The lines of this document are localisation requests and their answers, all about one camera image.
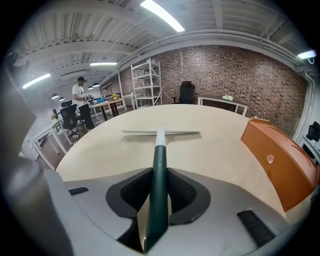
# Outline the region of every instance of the ceiling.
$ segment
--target ceiling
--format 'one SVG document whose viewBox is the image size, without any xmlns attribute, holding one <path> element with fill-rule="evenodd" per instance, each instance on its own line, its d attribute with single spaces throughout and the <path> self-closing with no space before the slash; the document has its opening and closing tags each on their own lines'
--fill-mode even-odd
<svg viewBox="0 0 320 256">
<path fill-rule="evenodd" d="M 239 47 L 247 43 L 248 49 L 271 52 L 292 68 L 304 64 L 296 55 L 309 50 L 268 0 L 154 0 L 184 27 L 181 33 L 141 7 L 143 1 L 60 0 L 44 6 L 14 45 L 15 65 L 30 61 L 25 82 L 50 73 L 50 81 L 43 81 L 48 90 L 72 84 L 79 76 L 100 83 L 148 54 L 170 50 L 177 42 L 201 44 L 199 39 L 226 45 L 233 40 Z M 90 67 L 95 62 L 118 65 Z"/>
</svg>

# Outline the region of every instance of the green handle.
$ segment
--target green handle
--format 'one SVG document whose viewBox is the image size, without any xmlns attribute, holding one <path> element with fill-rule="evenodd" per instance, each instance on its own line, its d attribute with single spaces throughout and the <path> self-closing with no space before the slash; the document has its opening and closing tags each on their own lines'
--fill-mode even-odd
<svg viewBox="0 0 320 256">
<path fill-rule="evenodd" d="M 163 144 L 157 145 L 154 148 L 152 183 L 149 201 L 144 248 L 146 252 L 160 239 L 169 226 L 167 148 Z"/>
</svg>

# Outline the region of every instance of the orange plastic panel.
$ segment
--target orange plastic panel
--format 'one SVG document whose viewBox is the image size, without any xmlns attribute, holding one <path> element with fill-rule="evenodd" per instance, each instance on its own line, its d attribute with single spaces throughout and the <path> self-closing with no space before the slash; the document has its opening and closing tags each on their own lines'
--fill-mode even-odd
<svg viewBox="0 0 320 256">
<path fill-rule="evenodd" d="M 268 174 L 285 212 L 316 188 L 317 166 L 302 148 L 269 121 L 251 119 L 241 140 Z"/>
</svg>

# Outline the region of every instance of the white metal shelving unit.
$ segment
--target white metal shelving unit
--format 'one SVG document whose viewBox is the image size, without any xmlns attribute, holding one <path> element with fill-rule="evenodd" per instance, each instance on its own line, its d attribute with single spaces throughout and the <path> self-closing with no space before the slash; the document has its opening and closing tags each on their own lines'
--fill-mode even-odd
<svg viewBox="0 0 320 256">
<path fill-rule="evenodd" d="M 131 65 L 133 93 L 137 109 L 162 105 L 161 68 L 160 62 L 148 58 L 145 63 Z"/>
</svg>

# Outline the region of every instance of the round table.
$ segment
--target round table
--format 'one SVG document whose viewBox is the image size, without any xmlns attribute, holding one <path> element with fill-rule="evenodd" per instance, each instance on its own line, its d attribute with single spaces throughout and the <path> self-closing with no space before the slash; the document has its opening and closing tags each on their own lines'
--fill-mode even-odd
<svg viewBox="0 0 320 256">
<path fill-rule="evenodd" d="M 94 128 L 65 155 L 56 171 L 64 181 L 101 178 L 152 167 L 155 135 L 121 129 L 201 129 L 200 134 L 167 134 L 167 166 L 242 187 L 286 214 L 268 175 L 241 142 L 249 119 L 224 109 L 171 104 L 121 114 Z"/>
</svg>

